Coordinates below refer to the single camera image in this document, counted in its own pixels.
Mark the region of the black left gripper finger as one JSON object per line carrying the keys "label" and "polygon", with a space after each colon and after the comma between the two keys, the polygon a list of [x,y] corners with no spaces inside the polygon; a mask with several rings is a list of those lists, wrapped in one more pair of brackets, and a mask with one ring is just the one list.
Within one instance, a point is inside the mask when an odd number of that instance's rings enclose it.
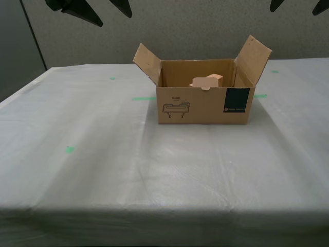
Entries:
{"label": "black left gripper finger", "polygon": [[103,26],[103,22],[86,0],[46,0],[45,2],[52,11],[61,10],[62,13],[75,16],[98,27]]}
{"label": "black left gripper finger", "polygon": [[132,17],[132,10],[128,0],[109,0],[117,9],[119,9],[128,18]]}

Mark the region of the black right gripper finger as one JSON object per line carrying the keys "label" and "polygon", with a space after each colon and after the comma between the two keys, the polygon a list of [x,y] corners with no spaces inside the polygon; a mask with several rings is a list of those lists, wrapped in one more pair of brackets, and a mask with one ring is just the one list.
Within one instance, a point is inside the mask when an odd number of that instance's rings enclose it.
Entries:
{"label": "black right gripper finger", "polygon": [[270,11],[271,12],[275,12],[280,6],[281,4],[284,2],[284,0],[271,0],[270,2]]}
{"label": "black right gripper finger", "polygon": [[319,15],[329,8],[329,0],[319,0],[314,7],[312,14]]}

